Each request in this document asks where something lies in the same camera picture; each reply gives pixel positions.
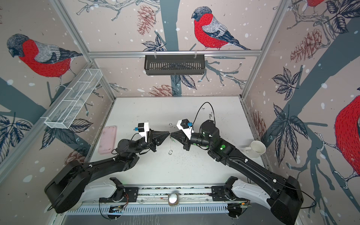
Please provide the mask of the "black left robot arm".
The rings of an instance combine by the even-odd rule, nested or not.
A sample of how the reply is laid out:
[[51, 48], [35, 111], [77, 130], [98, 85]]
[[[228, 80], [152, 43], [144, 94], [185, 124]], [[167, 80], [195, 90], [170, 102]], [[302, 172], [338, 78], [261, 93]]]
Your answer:
[[148, 138], [142, 137], [136, 141], [122, 139], [115, 149], [115, 156], [90, 163], [80, 163], [76, 160], [68, 163], [45, 187], [50, 206], [57, 213], [64, 213], [74, 207], [85, 191], [85, 187], [102, 177], [133, 168], [139, 160], [142, 151], [156, 152], [169, 131], [147, 132]]

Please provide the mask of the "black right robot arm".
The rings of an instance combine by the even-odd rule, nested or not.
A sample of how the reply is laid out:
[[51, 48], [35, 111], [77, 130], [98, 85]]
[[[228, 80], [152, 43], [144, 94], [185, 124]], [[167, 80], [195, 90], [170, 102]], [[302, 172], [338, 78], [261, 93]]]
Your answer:
[[215, 122], [202, 123], [198, 133], [193, 131], [187, 119], [179, 121], [179, 131], [172, 132], [171, 138], [183, 144], [185, 150], [196, 145], [204, 147], [210, 157], [245, 175], [254, 184], [231, 177], [224, 186], [229, 199], [244, 198], [268, 208], [285, 225], [294, 225], [304, 197], [299, 182], [289, 176], [285, 178], [260, 166], [244, 155], [234, 145], [220, 136]]

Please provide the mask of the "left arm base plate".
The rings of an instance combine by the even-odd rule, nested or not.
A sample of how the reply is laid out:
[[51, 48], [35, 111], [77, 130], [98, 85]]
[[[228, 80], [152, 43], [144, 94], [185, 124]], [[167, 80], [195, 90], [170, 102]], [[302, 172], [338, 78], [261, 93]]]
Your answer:
[[135, 203], [137, 201], [139, 188], [125, 187], [123, 189], [116, 189], [115, 192], [108, 198], [100, 198], [100, 203]]

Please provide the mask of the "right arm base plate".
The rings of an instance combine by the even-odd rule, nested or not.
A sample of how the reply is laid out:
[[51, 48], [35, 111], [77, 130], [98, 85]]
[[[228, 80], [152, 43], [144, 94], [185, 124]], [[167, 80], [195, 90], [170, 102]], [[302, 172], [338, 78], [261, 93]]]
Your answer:
[[248, 199], [237, 197], [231, 190], [223, 186], [212, 186], [211, 193], [209, 194], [212, 200], [215, 202], [225, 201], [243, 201], [248, 202]]

